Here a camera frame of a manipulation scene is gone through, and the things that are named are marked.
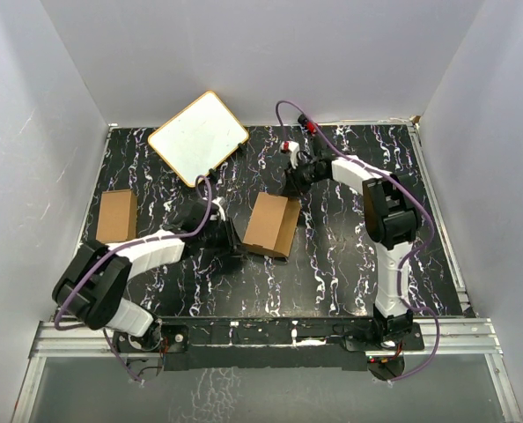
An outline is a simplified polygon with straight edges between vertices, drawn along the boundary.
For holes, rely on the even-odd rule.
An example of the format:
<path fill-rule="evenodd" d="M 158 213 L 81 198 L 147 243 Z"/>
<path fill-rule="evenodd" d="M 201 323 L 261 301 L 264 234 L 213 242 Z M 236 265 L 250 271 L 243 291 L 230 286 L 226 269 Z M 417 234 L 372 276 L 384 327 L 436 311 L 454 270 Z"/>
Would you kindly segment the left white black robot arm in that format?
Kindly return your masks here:
<path fill-rule="evenodd" d="M 83 243 L 56 283 L 52 299 L 62 313 L 74 315 L 89 329 L 127 333 L 140 350 L 150 352 L 159 346 L 162 331 L 153 324 L 151 312 L 123 298 L 129 280 L 208 250 L 234 255 L 240 246 L 225 200 L 199 199 L 169 230 L 120 243 Z"/>

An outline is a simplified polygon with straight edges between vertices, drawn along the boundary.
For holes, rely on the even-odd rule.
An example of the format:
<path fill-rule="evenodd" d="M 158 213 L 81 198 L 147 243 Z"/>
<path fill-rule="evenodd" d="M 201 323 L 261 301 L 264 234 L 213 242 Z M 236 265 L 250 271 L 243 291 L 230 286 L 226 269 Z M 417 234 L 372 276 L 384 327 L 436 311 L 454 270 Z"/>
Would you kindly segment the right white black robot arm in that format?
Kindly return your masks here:
<path fill-rule="evenodd" d="M 378 266 L 378 292 L 366 338 L 382 349 L 395 348 L 412 329 L 409 264 L 403 258 L 412 250 L 421 226 L 419 211 L 398 189 L 400 178 L 355 155 L 340 157 L 327 149 L 312 155 L 295 142 L 283 142 L 280 149 L 290 161 L 284 170 L 283 195 L 299 198 L 315 183 L 331 180 L 363 197 L 365 229 L 375 243 Z"/>

